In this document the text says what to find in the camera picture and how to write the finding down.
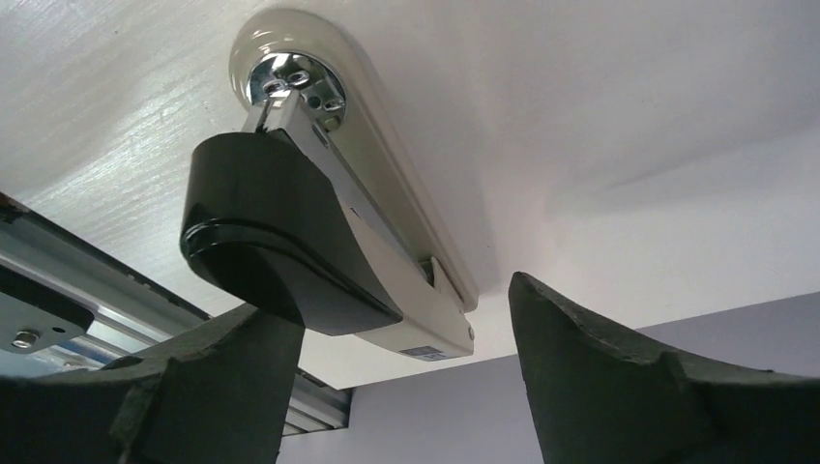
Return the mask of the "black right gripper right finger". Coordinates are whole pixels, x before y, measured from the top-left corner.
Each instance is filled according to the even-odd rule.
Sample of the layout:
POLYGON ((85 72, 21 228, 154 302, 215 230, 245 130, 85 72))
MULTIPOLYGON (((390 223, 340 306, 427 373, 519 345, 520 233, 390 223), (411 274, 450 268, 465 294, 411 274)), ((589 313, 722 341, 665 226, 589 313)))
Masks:
POLYGON ((513 274, 512 329, 547 463, 815 463, 819 381, 706 358, 513 274))

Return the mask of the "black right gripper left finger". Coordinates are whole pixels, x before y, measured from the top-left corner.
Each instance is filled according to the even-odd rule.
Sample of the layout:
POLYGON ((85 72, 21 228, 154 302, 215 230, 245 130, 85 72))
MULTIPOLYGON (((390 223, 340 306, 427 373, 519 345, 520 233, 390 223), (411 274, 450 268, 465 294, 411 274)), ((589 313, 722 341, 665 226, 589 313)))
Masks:
POLYGON ((273 463, 305 329, 244 306, 98 370, 1 381, 5 463, 273 463))

